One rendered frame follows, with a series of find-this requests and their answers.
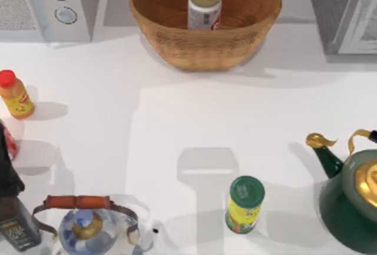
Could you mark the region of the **orange bottle with red cap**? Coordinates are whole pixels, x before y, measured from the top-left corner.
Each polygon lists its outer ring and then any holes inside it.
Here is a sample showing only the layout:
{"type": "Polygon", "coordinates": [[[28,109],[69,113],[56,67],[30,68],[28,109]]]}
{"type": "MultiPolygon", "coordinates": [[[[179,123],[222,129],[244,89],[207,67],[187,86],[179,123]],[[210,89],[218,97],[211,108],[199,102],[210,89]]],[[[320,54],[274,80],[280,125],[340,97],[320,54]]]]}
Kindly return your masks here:
{"type": "Polygon", "coordinates": [[[35,107],[23,82],[10,69],[0,71],[0,96],[14,118],[20,120],[33,114],[35,107]]]}

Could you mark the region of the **green and yellow can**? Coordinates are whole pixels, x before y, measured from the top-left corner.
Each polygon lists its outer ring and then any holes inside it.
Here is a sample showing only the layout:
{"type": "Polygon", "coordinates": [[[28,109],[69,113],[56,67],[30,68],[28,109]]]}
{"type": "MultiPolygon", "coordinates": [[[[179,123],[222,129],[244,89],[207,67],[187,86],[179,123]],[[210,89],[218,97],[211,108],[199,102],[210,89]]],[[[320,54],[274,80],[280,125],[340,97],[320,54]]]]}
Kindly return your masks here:
{"type": "Polygon", "coordinates": [[[251,232],[265,197],[263,184],[255,177],[241,175],[230,185],[225,221],[237,234],[251,232]]]}

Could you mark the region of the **brown wicker basket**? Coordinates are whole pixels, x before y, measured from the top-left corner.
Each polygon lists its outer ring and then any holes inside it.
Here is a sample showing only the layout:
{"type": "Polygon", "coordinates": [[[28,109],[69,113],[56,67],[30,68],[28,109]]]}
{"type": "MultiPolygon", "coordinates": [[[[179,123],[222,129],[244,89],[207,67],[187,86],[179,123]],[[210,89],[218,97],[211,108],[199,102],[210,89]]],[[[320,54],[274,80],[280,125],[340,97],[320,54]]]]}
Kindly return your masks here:
{"type": "Polygon", "coordinates": [[[265,39],[282,9],[282,0],[221,0],[215,31],[189,30],[189,0],[129,0],[141,32],[172,67],[226,70],[247,60],[265,39]]]}

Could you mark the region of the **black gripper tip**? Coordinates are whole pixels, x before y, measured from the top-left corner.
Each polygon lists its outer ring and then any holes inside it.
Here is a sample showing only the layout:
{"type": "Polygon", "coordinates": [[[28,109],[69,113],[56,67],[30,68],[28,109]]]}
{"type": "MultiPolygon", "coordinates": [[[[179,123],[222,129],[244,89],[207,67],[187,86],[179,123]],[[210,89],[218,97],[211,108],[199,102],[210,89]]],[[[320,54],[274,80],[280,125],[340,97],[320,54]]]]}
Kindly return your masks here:
{"type": "Polygon", "coordinates": [[[17,197],[25,184],[13,168],[6,146],[4,126],[0,123],[0,198],[17,197]]]}

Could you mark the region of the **green and gold kettle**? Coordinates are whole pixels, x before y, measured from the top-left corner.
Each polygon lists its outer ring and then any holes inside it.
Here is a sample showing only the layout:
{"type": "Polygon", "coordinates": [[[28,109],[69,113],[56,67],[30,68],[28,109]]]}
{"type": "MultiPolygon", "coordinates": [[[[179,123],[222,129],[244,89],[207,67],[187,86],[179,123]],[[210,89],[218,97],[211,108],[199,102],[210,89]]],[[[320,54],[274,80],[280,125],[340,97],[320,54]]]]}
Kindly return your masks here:
{"type": "Polygon", "coordinates": [[[377,255],[377,149],[356,152],[354,137],[377,144],[376,130],[356,130],[348,139],[348,157],[342,161],[329,149],[334,141],[319,133],[306,137],[328,177],[319,194],[319,212],[326,228],[344,246],[377,255]]]}

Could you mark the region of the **pale microwave oven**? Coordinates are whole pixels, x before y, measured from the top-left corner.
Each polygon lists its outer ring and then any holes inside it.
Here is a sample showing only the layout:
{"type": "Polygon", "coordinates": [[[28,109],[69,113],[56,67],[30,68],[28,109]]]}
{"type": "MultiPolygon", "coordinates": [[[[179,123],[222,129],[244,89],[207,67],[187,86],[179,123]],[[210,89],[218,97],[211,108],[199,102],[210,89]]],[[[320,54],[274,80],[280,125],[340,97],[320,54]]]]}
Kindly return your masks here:
{"type": "Polygon", "coordinates": [[[100,0],[0,0],[0,42],[90,42],[100,0]],[[78,19],[60,23],[56,9],[67,6],[78,19]]]}

